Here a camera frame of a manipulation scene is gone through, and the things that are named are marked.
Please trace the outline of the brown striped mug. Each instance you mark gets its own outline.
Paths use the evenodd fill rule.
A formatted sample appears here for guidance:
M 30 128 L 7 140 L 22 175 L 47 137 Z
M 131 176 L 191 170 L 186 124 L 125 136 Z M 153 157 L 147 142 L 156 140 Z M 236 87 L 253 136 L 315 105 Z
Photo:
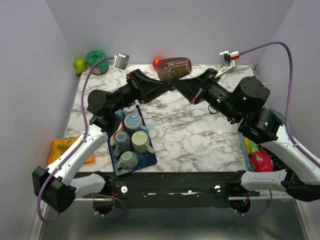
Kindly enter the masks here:
M 193 71 L 193 66 L 188 57 L 170 57 L 160 59 L 156 71 L 160 81 L 171 82 L 189 75 Z

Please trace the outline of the blue mug with gold pattern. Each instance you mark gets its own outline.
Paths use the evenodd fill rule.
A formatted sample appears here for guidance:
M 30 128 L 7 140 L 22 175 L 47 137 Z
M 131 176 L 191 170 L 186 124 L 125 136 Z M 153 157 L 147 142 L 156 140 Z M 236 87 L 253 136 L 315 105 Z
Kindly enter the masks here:
M 125 131 L 132 136 L 135 132 L 143 131 L 150 134 L 149 129 L 143 124 L 142 118 L 138 113 L 132 113 L 124 118 Z

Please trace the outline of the pale green mug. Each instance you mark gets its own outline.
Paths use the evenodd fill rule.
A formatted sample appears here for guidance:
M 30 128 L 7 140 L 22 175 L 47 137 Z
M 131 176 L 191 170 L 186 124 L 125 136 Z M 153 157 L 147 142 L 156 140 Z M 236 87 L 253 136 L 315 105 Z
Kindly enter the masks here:
M 138 153 L 155 153 L 155 150 L 151 146 L 149 136 L 144 131 L 136 131 L 131 137 L 131 144 L 133 149 Z

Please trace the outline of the teal mug with bird picture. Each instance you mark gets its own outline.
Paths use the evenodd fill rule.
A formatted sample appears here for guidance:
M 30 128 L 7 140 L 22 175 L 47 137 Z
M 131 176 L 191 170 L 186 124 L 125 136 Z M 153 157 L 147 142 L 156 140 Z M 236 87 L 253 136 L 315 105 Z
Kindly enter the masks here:
M 120 156 L 118 163 L 115 165 L 115 168 L 131 170 L 138 164 L 138 162 L 138 156 L 133 151 L 126 151 Z

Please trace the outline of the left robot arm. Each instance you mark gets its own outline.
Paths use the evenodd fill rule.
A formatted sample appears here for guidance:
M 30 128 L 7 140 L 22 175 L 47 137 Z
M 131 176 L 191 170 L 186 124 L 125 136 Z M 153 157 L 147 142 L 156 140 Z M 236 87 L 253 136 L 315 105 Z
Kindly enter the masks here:
M 32 173 L 33 190 L 37 203 L 47 203 L 57 213 L 62 213 L 76 198 L 72 180 L 87 158 L 104 144 L 121 125 L 116 111 L 134 101 L 149 103 L 170 91 L 169 83 L 147 77 L 140 69 L 126 75 L 126 85 L 114 92 L 95 89 L 88 95 L 87 110 L 92 118 L 85 121 L 84 133 L 52 166 L 38 166 Z

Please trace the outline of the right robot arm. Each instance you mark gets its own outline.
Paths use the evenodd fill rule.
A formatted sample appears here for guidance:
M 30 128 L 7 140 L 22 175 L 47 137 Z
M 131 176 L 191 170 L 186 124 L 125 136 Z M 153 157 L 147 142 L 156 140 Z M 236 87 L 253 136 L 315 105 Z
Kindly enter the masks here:
M 223 114 L 238 131 L 279 157 L 288 169 L 274 172 L 242 173 L 230 183 L 230 191 L 241 196 L 247 191 L 281 191 L 291 197 L 312 202 L 320 198 L 320 160 L 289 136 L 287 125 L 270 109 L 264 108 L 270 90 L 255 76 L 244 77 L 232 92 L 219 84 L 216 70 L 171 82 L 191 104 L 206 101 Z

